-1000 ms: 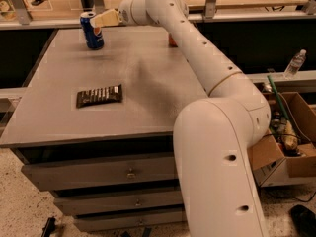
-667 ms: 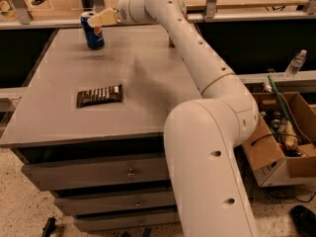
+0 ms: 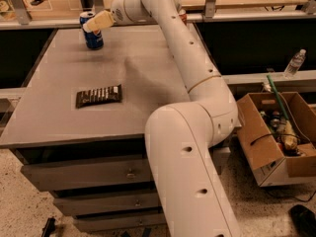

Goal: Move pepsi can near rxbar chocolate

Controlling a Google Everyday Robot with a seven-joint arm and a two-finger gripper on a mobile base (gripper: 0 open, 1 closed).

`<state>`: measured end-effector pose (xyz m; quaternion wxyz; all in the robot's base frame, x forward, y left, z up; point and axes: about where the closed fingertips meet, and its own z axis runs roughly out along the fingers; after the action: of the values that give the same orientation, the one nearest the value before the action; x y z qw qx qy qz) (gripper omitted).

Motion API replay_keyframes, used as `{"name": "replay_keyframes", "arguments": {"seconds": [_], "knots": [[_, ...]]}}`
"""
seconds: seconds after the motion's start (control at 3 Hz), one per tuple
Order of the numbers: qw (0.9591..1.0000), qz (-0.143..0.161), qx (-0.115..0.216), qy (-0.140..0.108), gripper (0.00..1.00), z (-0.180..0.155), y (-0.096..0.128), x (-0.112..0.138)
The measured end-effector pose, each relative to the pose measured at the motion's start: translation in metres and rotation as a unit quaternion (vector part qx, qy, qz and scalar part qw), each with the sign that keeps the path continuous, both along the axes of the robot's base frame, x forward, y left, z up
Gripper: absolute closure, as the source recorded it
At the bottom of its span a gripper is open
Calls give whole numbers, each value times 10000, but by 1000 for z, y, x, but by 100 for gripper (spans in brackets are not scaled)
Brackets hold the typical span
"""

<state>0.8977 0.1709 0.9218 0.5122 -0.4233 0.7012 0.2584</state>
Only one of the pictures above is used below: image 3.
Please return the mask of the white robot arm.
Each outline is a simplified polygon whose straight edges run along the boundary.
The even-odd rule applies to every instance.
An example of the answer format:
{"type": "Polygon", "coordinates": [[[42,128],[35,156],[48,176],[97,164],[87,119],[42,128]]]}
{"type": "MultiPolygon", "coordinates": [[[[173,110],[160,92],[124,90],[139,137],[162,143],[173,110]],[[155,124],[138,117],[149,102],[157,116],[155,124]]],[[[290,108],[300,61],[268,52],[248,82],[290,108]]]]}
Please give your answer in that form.
{"type": "Polygon", "coordinates": [[[145,126],[149,165],[171,237],[241,237],[209,154],[238,125],[225,80],[179,16],[175,0],[138,0],[132,12],[159,25],[189,94],[145,126]]]}

